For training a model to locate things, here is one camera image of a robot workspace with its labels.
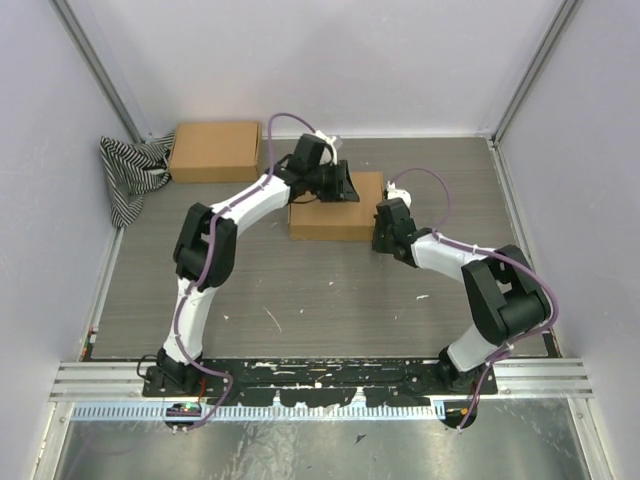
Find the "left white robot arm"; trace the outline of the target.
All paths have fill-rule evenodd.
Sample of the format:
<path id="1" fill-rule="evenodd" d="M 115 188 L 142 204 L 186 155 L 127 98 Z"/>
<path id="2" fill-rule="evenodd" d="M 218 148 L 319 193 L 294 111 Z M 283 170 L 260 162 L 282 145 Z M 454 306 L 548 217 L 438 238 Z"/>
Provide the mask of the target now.
<path id="1" fill-rule="evenodd" d="M 181 397 L 194 394 L 205 374 L 204 327 L 213 299 L 230 277 L 238 238 L 267 214 L 309 193 L 321 202 L 358 202 L 348 162 L 338 158 L 339 137 L 319 130 L 301 135 L 294 152 L 273 163 L 249 187 L 212 205 L 193 204 L 173 259 L 178 295 L 170 333 L 156 366 Z"/>

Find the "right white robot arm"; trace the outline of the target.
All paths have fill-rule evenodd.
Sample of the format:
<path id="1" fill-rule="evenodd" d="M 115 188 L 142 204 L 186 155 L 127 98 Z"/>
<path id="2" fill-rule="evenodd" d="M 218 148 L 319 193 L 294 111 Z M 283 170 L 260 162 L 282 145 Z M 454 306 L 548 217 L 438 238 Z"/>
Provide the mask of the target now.
<path id="1" fill-rule="evenodd" d="M 552 319 L 550 296 L 518 247 L 480 248 L 419 229 L 400 198 L 376 205 L 372 249 L 463 285 L 472 324 L 439 353 L 437 363 L 441 385 L 451 394 L 466 392 L 479 367 Z"/>

